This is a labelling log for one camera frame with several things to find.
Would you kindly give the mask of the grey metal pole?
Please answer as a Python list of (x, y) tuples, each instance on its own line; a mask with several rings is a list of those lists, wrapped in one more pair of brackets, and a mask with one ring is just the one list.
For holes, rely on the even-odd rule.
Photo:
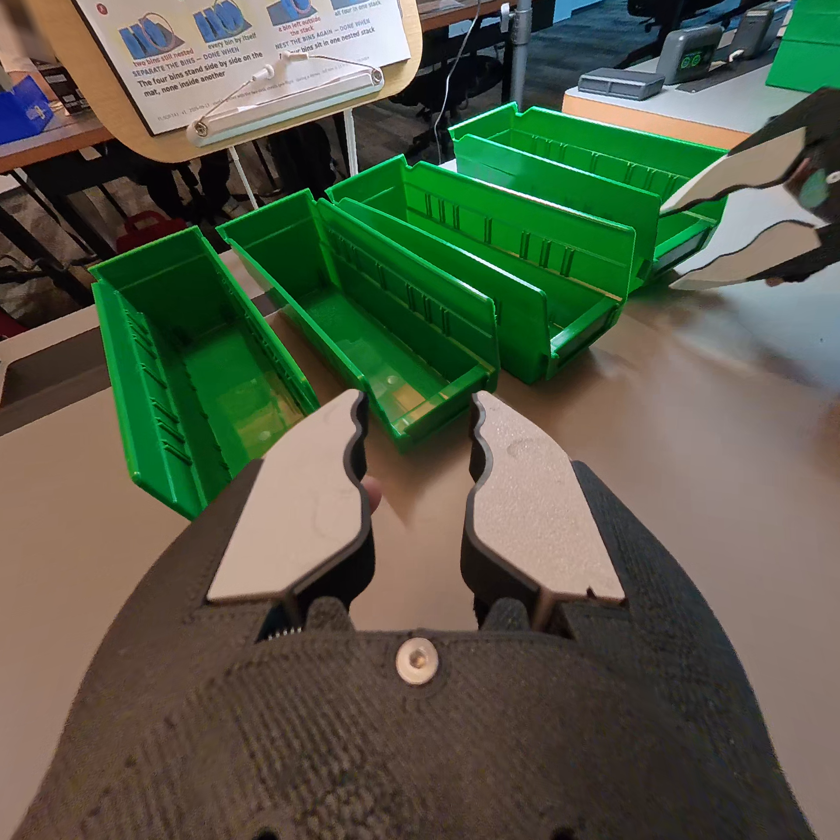
[(532, 32), (532, 1), (517, 1), (511, 10), (501, 9), (502, 34), (508, 35), (502, 61), (501, 101), (523, 106), (529, 43)]

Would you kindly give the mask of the blue plastic bin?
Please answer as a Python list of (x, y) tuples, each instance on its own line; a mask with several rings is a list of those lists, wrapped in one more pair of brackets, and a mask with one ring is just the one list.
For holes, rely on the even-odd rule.
[(55, 114), (30, 75), (1, 92), (1, 145), (42, 133)]

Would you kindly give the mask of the grey flat case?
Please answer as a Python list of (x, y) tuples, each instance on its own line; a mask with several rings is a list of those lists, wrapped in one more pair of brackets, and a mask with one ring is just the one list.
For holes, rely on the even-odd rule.
[(665, 84), (665, 75), (632, 69), (603, 67), (580, 76), (577, 89), (580, 93), (644, 101), (658, 95)]

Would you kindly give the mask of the red bag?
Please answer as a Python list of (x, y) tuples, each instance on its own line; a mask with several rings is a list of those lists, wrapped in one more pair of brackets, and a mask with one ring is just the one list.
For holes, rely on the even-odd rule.
[(120, 256), (185, 228), (186, 223), (180, 218), (169, 218), (157, 211), (142, 211), (124, 220), (122, 233), (116, 239), (115, 253)]

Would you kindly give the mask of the wood-edged white table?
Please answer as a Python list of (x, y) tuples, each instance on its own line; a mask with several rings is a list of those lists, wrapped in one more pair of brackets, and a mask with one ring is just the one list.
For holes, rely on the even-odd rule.
[(677, 87), (644, 101), (622, 100), (580, 92), (564, 93), (562, 111), (570, 116), (632, 130), (687, 140), (729, 150), (767, 121), (781, 115), (809, 94), (767, 84), (771, 64), (756, 66), (735, 76), (746, 66), (736, 59), (711, 72), (724, 80), (704, 90), (690, 92)]

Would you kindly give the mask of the brown wooden table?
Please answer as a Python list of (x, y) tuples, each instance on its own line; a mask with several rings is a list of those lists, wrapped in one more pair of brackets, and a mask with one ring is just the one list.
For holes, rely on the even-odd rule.
[[(104, 216), (84, 192), (70, 192), (70, 183), (83, 190), (93, 187), (89, 174), (68, 177), (60, 182), (59, 168), (79, 162), (81, 151), (106, 143), (111, 133), (91, 113), (77, 116), (56, 114), (45, 130), (37, 135), (3, 144), (1, 174), (25, 173), (23, 185), (43, 195), (57, 213), (65, 230), (78, 236), (84, 248), (98, 259), (110, 259), (116, 252), (114, 238), (106, 227)], [(64, 291), (79, 308), (94, 302), (91, 290), (84, 286), (39, 240), (5, 209), (1, 210), (1, 232), (8, 241), (40, 268), (53, 285)]]

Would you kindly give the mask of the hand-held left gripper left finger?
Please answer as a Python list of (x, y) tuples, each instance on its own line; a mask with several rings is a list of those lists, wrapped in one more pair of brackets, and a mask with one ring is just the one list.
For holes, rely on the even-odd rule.
[(368, 395), (349, 389), (279, 438), (256, 478), (206, 593), (304, 617), (322, 594), (351, 602), (375, 568), (362, 485)]

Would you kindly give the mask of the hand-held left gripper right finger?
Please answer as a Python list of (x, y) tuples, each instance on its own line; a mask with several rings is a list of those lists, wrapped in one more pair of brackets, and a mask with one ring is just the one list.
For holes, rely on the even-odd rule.
[(620, 605), (620, 582), (564, 449), (490, 392), (471, 396), (469, 473), (460, 572), (479, 623), (501, 599), (532, 629), (561, 603)]

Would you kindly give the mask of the white board stand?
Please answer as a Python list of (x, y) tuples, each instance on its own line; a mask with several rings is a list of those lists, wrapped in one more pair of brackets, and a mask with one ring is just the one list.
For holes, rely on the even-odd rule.
[(309, 190), (315, 198), (359, 171), (354, 120), (344, 112), (310, 121), (236, 147), (234, 200), (249, 211), (281, 197)]

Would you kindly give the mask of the white instruction sheet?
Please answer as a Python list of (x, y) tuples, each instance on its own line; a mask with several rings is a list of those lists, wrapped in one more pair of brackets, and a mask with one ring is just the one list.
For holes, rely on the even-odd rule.
[(186, 128), (284, 50), (407, 60), (398, 3), (74, 2), (153, 136)]

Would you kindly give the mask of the green plastic bin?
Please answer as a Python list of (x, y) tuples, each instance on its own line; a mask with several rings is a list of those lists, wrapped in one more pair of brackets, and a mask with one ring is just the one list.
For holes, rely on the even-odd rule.
[(618, 320), (634, 276), (624, 224), (402, 155), (328, 189), (340, 210), (485, 294), (501, 368), (552, 379)]
[(448, 129), (457, 171), (635, 231), (629, 292), (705, 247), (727, 199), (660, 216), (724, 150), (509, 103)]
[(406, 452), (494, 392), (494, 302), (348, 206), (304, 190), (217, 227), (289, 320)]
[(193, 520), (319, 400), (198, 228), (92, 275), (129, 477)]

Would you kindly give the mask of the stack of green bins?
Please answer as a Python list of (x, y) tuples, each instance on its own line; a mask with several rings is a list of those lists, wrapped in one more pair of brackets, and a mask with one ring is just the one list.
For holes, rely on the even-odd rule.
[(765, 81), (811, 93), (839, 88), (839, 1), (798, 1)]

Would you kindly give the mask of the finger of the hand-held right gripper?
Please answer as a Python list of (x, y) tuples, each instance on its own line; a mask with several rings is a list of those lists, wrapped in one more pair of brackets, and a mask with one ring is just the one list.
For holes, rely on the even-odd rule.
[(669, 288), (705, 291), (764, 279), (773, 275), (777, 266), (801, 257), (821, 244), (816, 227), (804, 222), (778, 222), (764, 229), (742, 248), (680, 274), (669, 284)]
[(764, 188), (782, 183), (801, 158), (805, 139), (806, 128), (801, 127), (725, 155), (666, 199), (659, 213), (671, 215), (700, 203), (717, 201), (743, 188)]

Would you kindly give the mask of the black printed card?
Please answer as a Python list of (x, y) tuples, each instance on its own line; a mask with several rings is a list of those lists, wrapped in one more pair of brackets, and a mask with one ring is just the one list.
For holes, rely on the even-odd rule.
[(67, 68), (59, 62), (33, 59), (38, 73), (53, 91), (59, 103), (58, 112), (67, 116), (78, 116), (89, 112), (90, 106)]

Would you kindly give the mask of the grey device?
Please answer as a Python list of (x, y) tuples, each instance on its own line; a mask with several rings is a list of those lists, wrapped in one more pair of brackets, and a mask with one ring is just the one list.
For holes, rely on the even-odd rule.
[(764, 2), (747, 10), (726, 48), (727, 63), (751, 60), (767, 51), (778, 34), (785, 14), (786, 7), (779, 2)]
[(718, 49), (724, 27), (706, 24), (671, 31), (658, 57), (656, 75), (664, 86), (676, 86), (704, 77)]

